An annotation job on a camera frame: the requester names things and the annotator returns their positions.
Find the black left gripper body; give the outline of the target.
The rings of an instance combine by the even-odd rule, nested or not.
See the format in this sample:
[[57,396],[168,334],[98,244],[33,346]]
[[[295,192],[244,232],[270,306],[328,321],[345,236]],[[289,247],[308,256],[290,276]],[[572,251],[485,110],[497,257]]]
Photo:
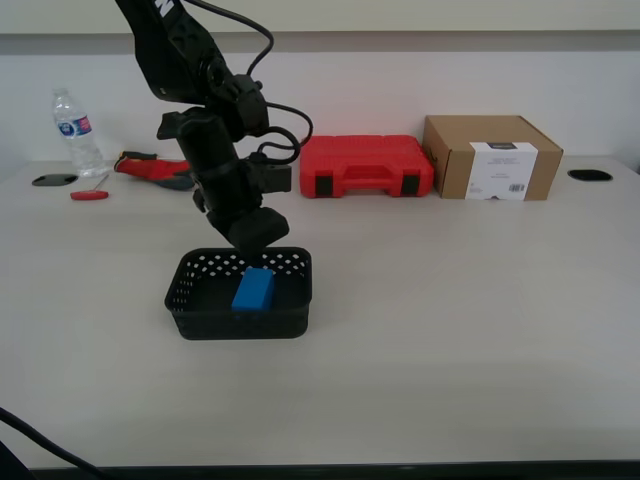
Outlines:
[[191,176],[196,186],[193,200],[202,213],[240,216],[262,205],[262,193],[244,160],[193,168]]

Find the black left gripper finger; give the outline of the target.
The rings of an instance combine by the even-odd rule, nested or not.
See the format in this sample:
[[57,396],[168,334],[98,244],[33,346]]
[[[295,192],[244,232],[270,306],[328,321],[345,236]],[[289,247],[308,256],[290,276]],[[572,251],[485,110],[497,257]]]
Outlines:
[[287,219],[274,209],[261,207],[229,228],[227,240],[245,258],[255,258],[290,232]]
[[239,212],[221,213],[209,210],[206,218],[211,226],[217,230],[235,249],[240,248],[240,233],[238,230],[241,214]]

